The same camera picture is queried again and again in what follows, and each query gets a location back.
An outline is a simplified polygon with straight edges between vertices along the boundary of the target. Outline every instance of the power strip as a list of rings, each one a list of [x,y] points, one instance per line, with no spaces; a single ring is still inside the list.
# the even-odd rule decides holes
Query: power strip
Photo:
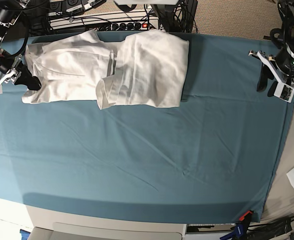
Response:
[[[107,22],[112,23],[141,23],[141,25],[147,23],[146,12],[144,10],[133,10],[131,12],[124,13],[122,11],[104,12],[96,14],[85,14],[72,17],[72,21],[68,19],[58,18],[50,20],[49,24],[53,30],[65,29],[65,28],[77,28],[83,25],[102,24]],[[159,29],[159,20],[155,16],[149,17],[150,25],[155,29]]]

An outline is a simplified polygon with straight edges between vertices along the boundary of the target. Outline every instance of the blue clamp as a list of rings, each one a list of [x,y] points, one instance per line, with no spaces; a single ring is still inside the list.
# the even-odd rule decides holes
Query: blue clamp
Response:
[[[239,218],[240,222],[236,224],[234,230],[231,233],[222,236],[220,240],[241,239],[242,236],[245,236],[251,222],[252,214],[252,211],[247,211],[244,215],[242,215]]]

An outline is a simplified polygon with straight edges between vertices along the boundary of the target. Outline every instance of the blue fabric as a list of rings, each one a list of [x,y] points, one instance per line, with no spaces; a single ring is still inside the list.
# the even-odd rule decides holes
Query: blue fabric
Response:
[[[99,37],[117,42],[129,34]],[[99,110],[95,101],[30,105],[21,101],[25,87],[5,85],[0,198],[128,221],[231,223],[247,210],[258,221],[293,104],[255,91],[260,62],[247,54],[277,49],[267,41],[176,35],[190,41],[178,108]],[[21,44],[4,48],[15,52]]]

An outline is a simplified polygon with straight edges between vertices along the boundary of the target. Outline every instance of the metal bracket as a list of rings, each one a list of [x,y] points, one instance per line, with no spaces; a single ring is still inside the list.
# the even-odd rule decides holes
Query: metal bracket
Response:
[[[0,94],[3,93],[3,90],[2,90],[3,83],[8,84],[9,82],[12,82],[14,84],[16,80],[21,76],[21,72],[16,70],[16,67],[20,64],[21,60],[22,60],[22,55],[17,56],[15,61],[12,64],[11,69],[6,74],[2,73],[0,75]]]
[[[282,81],[282,79],[281,79],[282,77],[280,77],[278,75],[277,70],[271,64],[271,62],[268,60],[268,58],[264,55],[264,53],[262,53],[261,51],[254,52],[251,50],[248,55],[259,59],[264,65],[266,65],[270,69],[271,73],[273,74],[273,76],[275,77],[275,79],[277,81],[277,86],[274,90],[273,95],[275,97],[278,97],[278,98],[290,103],[293,99],[293,96],[294,96],[294,87],[289,86]]]

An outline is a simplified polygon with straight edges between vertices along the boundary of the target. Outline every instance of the black box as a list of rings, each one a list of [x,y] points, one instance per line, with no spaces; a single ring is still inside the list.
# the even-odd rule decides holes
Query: black box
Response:
[[[71,14],[83,13],[81,0],[65,0],[62,3],[62,12]]]
[[[50,3],[48,16],[51,19],[58,19],[62,14],[62,1],[54,1]]]

